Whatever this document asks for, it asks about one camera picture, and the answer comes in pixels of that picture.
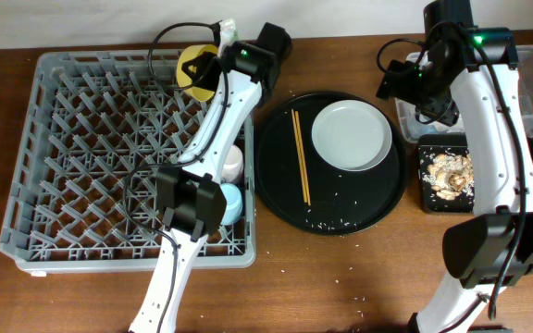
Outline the yellow bowl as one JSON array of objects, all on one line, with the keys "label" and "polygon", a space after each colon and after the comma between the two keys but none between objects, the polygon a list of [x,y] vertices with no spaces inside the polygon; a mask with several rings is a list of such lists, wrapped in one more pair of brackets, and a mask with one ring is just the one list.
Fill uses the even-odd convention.
[{"label": "yellow bowl", "polygon": [[193,45],[180,54],[176,78],[178,85],[189,86],[185,92],[199,102],[210,100],[217,89],[220,69],[218,64],[211,64],[217,55],[217,47],[213,44]]}]

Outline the grey round plate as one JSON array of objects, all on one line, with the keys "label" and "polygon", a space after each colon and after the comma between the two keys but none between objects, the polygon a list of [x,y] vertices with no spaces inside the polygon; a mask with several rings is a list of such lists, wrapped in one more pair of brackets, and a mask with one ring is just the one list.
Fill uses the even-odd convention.
[{"label": "grey round plate", "polygon": [[390,152],[390,122],[373,105],[342,100],[324,107],[314,119],[311,139],[329,165],[349,172],[376,167]]}]

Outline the food scraps and rice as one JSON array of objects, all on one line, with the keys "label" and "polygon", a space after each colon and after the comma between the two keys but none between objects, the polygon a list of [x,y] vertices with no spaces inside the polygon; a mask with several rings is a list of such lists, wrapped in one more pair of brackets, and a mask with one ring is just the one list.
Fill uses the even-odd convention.
[{"label": "food scraps and rice", "polygon": [[431,154],[430,164],[423,167],[422,180],[432,194],[445,201],[474,196],[474,170],[469,154]]}]

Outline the pink plastic cup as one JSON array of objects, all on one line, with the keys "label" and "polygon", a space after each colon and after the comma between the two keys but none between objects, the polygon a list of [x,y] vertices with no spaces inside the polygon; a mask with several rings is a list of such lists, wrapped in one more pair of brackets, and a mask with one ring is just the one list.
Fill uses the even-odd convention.
[{"label": "pink plastic cup", "polygon": [[233,144],[229,149],[222,168],[221,181],[232,184],[238,183],[242,179],[243,165],[242,150]]}]

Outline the blue plastic cup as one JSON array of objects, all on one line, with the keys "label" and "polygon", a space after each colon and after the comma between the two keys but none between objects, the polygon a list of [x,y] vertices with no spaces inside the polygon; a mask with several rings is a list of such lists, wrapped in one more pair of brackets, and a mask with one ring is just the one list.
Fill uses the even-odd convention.
[{"label": "blue plastic cup", "polygon": [[242,216],[242,193],[231,183],[223,183],[220,188],[226,199],[226,209],[221,220],[222,226],[231,226],[239,221]]}]

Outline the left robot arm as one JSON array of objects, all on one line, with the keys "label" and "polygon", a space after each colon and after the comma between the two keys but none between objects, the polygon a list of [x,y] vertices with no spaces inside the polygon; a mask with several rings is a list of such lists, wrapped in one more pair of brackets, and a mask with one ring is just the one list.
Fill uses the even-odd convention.
[{"label": "left robot arm", "polygon": [[204,91],[205,120],[177,163],[155,164],[156,206],[161,249],[133,333],[172,332],[193,261],[226,212],[222,169],[245,119],[271,96],[291,36],[266,23],[257,39],[238,39],[235,22],[210,25],[214,41],[189,47],[179,57],[173,91]]}]

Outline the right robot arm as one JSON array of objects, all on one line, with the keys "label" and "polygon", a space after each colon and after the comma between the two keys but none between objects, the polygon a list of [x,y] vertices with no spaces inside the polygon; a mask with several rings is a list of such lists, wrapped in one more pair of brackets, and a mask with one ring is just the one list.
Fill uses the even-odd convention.
[{"label": "right robot arm", "polygon": [[463,0],[424,10],[418,58],[382,69],[380,99],[428,108],[444,100],[462,117],[475,176],[473,217],[442,240],[446,274],[411,332],[466,332],[496,315],[499,294],[533,274],[533,159],[518,98],[518,54],[506,28],[481,29]]}]

